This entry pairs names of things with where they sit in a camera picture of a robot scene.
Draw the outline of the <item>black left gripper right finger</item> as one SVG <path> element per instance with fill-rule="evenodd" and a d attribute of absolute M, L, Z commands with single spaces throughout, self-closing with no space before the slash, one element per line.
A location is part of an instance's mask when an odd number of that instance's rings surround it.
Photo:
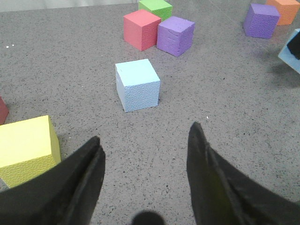
<path fill-rule="evenodd" d="M 188 135 L 187 176 L 198 225 L 298 225 L 300 206 L 244 175 L 207 141 L 201 124 Z"/>

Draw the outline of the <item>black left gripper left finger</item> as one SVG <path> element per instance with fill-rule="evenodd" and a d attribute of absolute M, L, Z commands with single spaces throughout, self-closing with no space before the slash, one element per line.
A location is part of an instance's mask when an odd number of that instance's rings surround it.
<path fill-rule="evenodd" d="M 105 174 L 99 137 L 38 177 L 0 194 L 2 225 L 88 225 Z"/>

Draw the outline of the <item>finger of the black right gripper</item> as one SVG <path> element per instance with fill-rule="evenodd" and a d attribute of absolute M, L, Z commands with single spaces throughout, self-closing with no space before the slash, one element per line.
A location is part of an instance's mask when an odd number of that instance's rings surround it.
<path fill-rule="evenodd" d="M 296 58 L 300 59 L 300 36 L 295 35 L 287 44 L 290 53 Z"/>

